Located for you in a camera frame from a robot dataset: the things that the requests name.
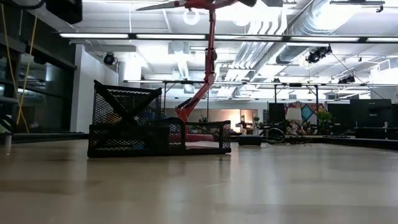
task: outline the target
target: wooden floor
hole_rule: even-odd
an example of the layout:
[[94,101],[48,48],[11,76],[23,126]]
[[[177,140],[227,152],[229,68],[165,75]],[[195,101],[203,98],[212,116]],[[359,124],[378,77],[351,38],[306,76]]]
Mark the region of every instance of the wooden floor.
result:
[[86,159],[87,141],[0,148],[0,223],[398,223],[398,154],[324,144]]

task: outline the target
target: glass wall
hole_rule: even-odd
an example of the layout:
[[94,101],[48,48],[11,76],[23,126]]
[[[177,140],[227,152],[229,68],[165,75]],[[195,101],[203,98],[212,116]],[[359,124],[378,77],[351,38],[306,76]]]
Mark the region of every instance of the glass wall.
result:
[[[22,113],[30,133],[60,133],[70,129],[73,72],[67,72],[40,58],[22,55],[18,73],[18,96],[26,85]],[[19,106],[15,105],[15,114]],[[19,122],[17,131],[26,132]]]
[[[11,57],[17,95],[9,68],[7,53],[0,48],[0,96],[22,99],[22,114],[30,133],[61,133],[70,130],[73,71],[54,66],[29,54],[13,54]],[[14,100],[0,101],[2,113],[17,121],[20,107]],[[26,133],[22,117],[16,133]]]

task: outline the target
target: colorful artwork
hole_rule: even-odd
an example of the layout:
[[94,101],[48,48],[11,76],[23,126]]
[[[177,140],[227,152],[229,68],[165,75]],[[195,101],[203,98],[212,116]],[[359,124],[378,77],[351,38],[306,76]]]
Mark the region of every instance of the colorful artwork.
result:
[[[290,124],[287,127],[287,134],[308,134],[306,127],[309,126],[309,124],[317,124],[316,103],[302,103],[299,101],[294,103],[285,103],[285,115],[287,114],[288,108],[300,108],[302,122],[290,121]],[[318,111],[326,111],[323,103],[318,104]]]

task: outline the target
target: exposed ductwork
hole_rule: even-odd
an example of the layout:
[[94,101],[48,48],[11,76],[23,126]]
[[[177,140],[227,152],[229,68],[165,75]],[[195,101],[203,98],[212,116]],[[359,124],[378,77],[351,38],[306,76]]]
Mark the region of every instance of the exposed ductwork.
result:
[[[251,21],[248,34],[282,34],[287,26],[285,10],[282,7],[261,6],[263,14],[267,14],[263,21]],[[243,42],[235,58],[233,67],[251,69],[267,52],[271,43]]]
[[[303,14],[289,27],[286,35],[330,35],[348,21],[359,9],[357,6],[330,4],[331,0],[314,0]],[[256,66],[261,73],[268,63],[287,65],[308,50],[307,46],[291,46],[275,43]]]

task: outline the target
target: desk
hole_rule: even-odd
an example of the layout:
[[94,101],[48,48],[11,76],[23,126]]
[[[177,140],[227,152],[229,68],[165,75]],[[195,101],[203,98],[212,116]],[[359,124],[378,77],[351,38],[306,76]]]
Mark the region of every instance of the desk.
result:
[[398,128],[361,127],[354,130],[356,138],[398,139]]

